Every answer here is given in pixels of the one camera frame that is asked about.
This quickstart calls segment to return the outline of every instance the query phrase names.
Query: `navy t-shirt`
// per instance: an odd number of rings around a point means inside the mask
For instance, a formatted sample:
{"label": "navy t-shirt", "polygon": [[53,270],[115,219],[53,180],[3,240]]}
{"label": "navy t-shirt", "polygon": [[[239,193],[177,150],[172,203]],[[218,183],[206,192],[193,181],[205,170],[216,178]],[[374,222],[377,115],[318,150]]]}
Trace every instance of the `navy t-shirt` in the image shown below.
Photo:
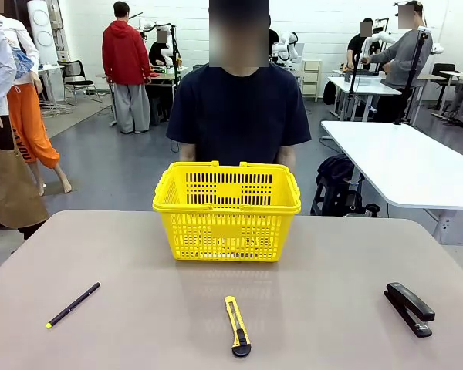
{"label": "navy t-shirt", "polygon": [[181,80],[167,137],[196,145],[196,160],[274,163],[279,147],[309,141],[295,77],[274,66],[237,77],[208,65]]}

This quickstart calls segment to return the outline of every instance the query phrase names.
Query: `black pen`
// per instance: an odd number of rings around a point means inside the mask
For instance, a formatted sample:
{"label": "black pen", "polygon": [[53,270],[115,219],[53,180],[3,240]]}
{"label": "black pen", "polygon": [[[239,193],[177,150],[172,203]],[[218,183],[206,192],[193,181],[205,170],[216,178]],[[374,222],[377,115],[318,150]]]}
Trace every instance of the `black pen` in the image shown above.
{"label": "black pen", "polygon": [[60,320],[62,320],[65,316],[68,315],[69,312],[71,312],[71,310],[73,310],[75,307],[77,307],[79,305],[79,303],[81,303],[82,301],[84,301],[86,298],[88,298],[91,293],[93,293],[97,288],[100,287],[100,283],[97,282],[95,283],[91,288],[88,289],[88,291],[86,293],[84,293],[83,295],[81,295],[79,298],[77,298],[73,303],[71,303],[69,305],[69,307],[67,307],[65,310],[63,310],[62,312],[60,312],[57,316],[55,316],[52,320],[49,321],[48,324],[46,324],[46,328],[47,329],[50,329],[52,328],[53,326],[55,326],[55,324],[57,322],[59,322]]}

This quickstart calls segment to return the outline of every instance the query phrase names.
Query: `white drawer unit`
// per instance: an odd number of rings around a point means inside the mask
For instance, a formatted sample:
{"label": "white drawer unit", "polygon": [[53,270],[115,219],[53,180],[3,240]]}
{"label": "white drawer unit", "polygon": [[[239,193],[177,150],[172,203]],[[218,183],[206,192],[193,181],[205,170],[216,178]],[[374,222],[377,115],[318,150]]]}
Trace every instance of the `white drawer unit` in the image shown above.
{"label": "white drawer unit", "polygon": [[320,60],[304,60],[302,64],[302,94],[305,96],[313,96],[317,102],[319,95],[319,83],[321,80]]}

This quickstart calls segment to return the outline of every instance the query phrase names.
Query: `drawer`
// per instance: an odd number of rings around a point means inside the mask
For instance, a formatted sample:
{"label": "drawer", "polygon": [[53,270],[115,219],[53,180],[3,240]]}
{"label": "drawer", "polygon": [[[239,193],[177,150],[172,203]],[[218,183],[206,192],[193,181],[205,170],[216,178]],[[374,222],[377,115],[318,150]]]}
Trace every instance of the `drawer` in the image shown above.
{"label": "drawer", "polygon": [[319,61],[306,60],[303,64],[304,71],[319,71]]}
{"label": "drawer", "polygon": [[317,83],[317,79],[319,78],[318,73],[306,73],[303,75],[303,82],[304,83]]}
{"label": "drawer", "polygon": [[306,95],[317,95],[317,84],[303,84],[302,85],[302,94]]}

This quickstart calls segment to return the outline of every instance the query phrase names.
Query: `gray pants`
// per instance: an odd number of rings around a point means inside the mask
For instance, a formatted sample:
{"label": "gray pants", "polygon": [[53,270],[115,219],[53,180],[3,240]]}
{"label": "gray pants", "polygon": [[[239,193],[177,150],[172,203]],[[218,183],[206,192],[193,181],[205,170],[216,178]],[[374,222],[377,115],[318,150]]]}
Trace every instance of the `gray pants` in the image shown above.
{"label": "gray pants", "polygon": [[150,108],[144,85],[114,85],[115,110],[120,131],[149,129]]}

